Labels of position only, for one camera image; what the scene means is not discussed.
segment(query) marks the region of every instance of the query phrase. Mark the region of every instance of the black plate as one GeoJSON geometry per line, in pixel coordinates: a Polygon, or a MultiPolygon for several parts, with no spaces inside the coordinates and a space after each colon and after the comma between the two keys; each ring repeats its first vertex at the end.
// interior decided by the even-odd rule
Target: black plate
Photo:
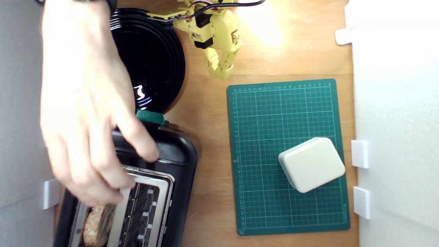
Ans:
{"type": "Polygon", "coordinates": [[[164,113],[183,85],[184,52],[172,24],[137,8],[117,9],[111,30],[134,88],[136,108],[164,113]]]}

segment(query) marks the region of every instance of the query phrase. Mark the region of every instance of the wooden table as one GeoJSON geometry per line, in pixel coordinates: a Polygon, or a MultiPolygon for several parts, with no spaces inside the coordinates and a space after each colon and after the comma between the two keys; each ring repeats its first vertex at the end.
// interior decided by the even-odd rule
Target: wooden table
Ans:
{"type": "MultiPolygon", "coordinates": [[[[358,217],[352,208],[352,186],[357,184],[351,166],[350,140],[355,138],[353,68],[350,45],[335,43],[334,31],[345,27],[348,0],[268,0],[257,7],[233,12],[241,23],[244,46],[233,75],[220,81],[208,75],[187,34],[183,43],[187,74],[185,88],[166,114],[172,123],[195,133],[203,153],[195,177],[183,247],[224,246],[358,246],[358,217]],[[226,87],[286,80],[335,78],[342,123],[352,227],[349,231],[239,237],[230,163],[226,87]]],[[[176,0],[122,0],[121,7],[157,10],[178,6],[176,0]]]]}

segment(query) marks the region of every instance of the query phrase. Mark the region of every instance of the finger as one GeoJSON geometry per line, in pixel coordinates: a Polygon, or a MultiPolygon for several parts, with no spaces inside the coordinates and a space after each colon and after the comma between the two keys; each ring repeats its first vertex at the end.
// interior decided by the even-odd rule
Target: finger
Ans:
{"type": "Polygon", "coordinates": [[[63,184],[69,183],[72,180],[72,176],[70,172],[67,145],[64,139],[57,134],[50,136],[46,135],[45,143],[54,176],[63,184]]]}
{"type": "Polygon", "coordinates": [[[124,172],[116,156],[108,122],[90,127],[91,163],[102,178],[114,189],[132,188],[134,179],[124,172]]]}
{"type": "Polygon", "coordinates": [[[110,188],[91,165],[89,134],[86,128],[80,128],[76,133],[69,134],[67,147],[73,186],[79,190],[82,196],[80,200],[88,200],[87,196],[90,196],[108,203],[122,201],[122,194],[110,188]]]}
{"type": "Polygon", "coordinates": [[[120,109],[115,115],[116,123],[124,138],[135,148],[144,160],[158,159],[158,149],[145,126],[129,109],[120,109]]]}

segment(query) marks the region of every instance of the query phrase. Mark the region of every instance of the black cable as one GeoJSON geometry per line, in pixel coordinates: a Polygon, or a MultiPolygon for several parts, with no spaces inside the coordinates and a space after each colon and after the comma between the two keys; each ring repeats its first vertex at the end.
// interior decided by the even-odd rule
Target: black cable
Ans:
{"type": "Polygon", "coordinates": [[[192,15],[186,17],[188,19],[196,17],[201,15],[204,11],[209,10],[211,8],[220,8],[220,7],[252,7],[252,6],[256,6],[256,5],[260,5],[263,2],[265,2],[265,0],[259,0],[253,3],[228,3],[228,4],[211,4],[211,5],[207,5],[206,7],[203,7],[197,11],[195,11],[192,15]]]}

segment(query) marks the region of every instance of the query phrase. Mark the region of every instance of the white box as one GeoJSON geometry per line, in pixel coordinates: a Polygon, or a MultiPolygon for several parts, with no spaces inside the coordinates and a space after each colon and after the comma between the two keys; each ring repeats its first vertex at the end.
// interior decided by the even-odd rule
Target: white box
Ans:
{"type": "Polygon", "coordinates": [[[291,186],[309,192],[345,173],[345,166],[332,141],[312,138],[279,154],[279,163],[291,186]]]}

